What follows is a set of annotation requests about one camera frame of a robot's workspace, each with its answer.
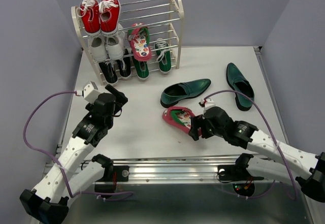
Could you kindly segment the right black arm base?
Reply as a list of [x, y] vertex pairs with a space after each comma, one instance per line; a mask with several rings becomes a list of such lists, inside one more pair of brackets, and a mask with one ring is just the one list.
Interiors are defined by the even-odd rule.
[[241, 154], [232, 165], [219, 165], [216, 179], [221, 183], [232, 183], [236, 194], [252, 197], [255, 192], [255, 181], [262, 181], [264, 177], [253, 176], [248, 173], [248, 163], [254, 158], [252, 154]]

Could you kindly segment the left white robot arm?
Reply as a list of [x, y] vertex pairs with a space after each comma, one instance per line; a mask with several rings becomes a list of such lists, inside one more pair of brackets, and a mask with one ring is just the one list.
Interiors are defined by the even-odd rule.
[[87, 114], [73, 130], [60, 157], [26, 142], [30, 149], [54, 161], [44, 178], [31, 190], [25, 189], [19, 198], [26, 213], [40, 223], [62, 223], [74, 199], [80, 194], [87, 194], [90, 185], [100, 179], [116, 182], [118, 178], [113, 161], [102, 154], [95, 155], [84, 170], [76, 172], [107, 135], [114, 118], [121, 115], [122, 107], [128, 102], [125, 94], [113, 86], [107, 85], [105, 89], [106, 92], [101, 93], [96, 84], [89, 81], [82, 90], [72, 91], [72, 94], [88, 102], [85, 107]]

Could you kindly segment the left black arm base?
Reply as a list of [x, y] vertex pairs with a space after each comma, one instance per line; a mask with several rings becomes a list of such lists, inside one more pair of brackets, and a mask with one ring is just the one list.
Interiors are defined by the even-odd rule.
[[117, 182], [128, 182], [129, 166], [114, 166], [113, 160], [98, 154], [95, 155], [92, 162], [99, 163], [105, 170], [101, 179], [95, 184], [94, 190], [97, 193], [104, 193], [100, 198], [107, 201], [119, 201], [130, 197], [132, 194], [122, 194], [121, 199], [113, 199], [112, 195], [117, 190]]

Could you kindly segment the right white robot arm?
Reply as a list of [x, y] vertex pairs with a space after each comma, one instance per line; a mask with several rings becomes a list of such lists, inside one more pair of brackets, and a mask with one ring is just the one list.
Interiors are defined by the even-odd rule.
[[277, 141], [253, 124], [232, 120], [216, 106], [191, 118], [189, 134], [195, 141], [218, 136], [233, 146], [268, 157], [267, 161], [254, 161], [254, 164], [260, 168], [269, 164], [271, 179], [281, 182], [295, 180], [302, 193], [315, 201], [324, 202], [324, 153], [307, 153]]

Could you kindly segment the green sneaker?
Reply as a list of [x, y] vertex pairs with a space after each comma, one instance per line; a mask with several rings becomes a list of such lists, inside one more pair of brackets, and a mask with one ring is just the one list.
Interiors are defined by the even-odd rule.
[[159, 64], [159, 70], [163, 74], [167, 74], [171, 71], [172, 69], [172, 64], [171, 64], [171, 53], [170, 53], [170, 48], [167, 43], [167, 41], [163, 40], [163, 38], [157, 38], [154, 47], [156, 49], [156, 61]]
[[149, 70], [146, 61], [138, 61], [134, 58], [133, 60], [137, 76], [140, 80], [145, 81], [149, 77]]

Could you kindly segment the pink flip-flop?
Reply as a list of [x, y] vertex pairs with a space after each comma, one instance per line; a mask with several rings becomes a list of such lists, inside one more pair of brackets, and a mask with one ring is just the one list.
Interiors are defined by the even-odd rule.
[[187, 107], [171, 106], [164, 110], [162, 119], [169, 125], [189, 135], [191, 120], [196, 115]]
[[151, 59], [150, 34], [147, 26], [143, 23], [133, 24], [132, 29], [127, 32], [127, 40], [137, 61], [147, 62]]

